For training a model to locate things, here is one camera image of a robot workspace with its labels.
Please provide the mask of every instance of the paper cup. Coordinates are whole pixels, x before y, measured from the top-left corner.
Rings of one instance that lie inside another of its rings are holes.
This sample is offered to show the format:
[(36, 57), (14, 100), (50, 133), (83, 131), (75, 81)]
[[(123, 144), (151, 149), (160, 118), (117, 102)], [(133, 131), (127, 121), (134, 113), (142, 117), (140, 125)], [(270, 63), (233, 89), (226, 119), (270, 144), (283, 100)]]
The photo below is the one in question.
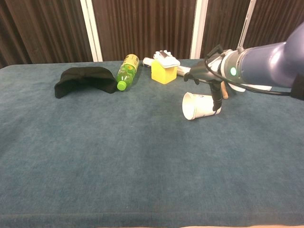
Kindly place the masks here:
[(221, 107), (213, 111), (213, 99), (209, 95), (199, 95), (187, 92), (182, 100), (182, 112), (187, 120), (198, 117), (219, 114)]

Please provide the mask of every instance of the yellow container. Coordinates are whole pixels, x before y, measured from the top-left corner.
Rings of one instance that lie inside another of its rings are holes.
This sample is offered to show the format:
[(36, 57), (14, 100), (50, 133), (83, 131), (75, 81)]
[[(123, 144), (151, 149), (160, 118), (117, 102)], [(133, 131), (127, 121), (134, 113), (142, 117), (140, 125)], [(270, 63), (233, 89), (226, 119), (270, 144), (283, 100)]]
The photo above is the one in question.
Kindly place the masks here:
[(157, 60), (154, 60), (151, 63), (151, 73), (153, 80), (162, 84), (167, 84), (173, 81), (174, 79), (176, 79), (177, 66), (170, 68), (163, 68), (162, 65)]

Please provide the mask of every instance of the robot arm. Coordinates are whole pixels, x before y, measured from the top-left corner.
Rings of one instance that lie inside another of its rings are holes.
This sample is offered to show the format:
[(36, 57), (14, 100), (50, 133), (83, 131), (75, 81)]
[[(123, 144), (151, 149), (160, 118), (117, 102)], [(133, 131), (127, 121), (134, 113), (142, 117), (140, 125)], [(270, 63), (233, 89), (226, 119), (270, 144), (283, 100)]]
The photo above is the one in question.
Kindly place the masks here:
[[(210, 84), (214, 101), (213, 110), (220, 108), (218, 84), (226, 81), (232, 85), (256, 93), (271, 95), (290, 95), (304, 100), (304, 23), (302, 23), (286, 42), (261, 47), (237, 50), (225, 50), (216, 46), (205, 56), (205, 61), (193, 66), (188, 78), (205, 81)], [(264, 91), (246, 86), (263, 85), (292, 88), (291, 92)]]

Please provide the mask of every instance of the blue table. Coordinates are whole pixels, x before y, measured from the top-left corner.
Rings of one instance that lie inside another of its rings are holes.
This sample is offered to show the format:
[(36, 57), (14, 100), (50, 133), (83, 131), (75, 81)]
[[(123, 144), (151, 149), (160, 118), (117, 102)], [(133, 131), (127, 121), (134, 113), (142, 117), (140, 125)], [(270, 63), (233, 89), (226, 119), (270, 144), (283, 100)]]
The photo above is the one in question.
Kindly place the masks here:
[(230, 92), (188, 121), (183, 95), (209, 86), (142, 66), (128, 91), (55, 98), (64, 70), (121, 63), (0, 70), (1, 228), (304, 224), (303, 101)]

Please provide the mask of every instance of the plastic bottle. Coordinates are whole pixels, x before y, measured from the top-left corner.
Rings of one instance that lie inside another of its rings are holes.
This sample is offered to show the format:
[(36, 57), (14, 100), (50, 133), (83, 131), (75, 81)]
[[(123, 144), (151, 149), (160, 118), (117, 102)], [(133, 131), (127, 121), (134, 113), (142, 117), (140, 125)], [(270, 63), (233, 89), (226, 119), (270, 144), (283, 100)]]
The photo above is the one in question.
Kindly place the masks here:
[(120, 91), (125, 90), (132, 84), (135, 77), (139, 59), (134, 54), (129, 54), (125, 57), (123, 64), (120, 66), (116, 76), (117, 88)]

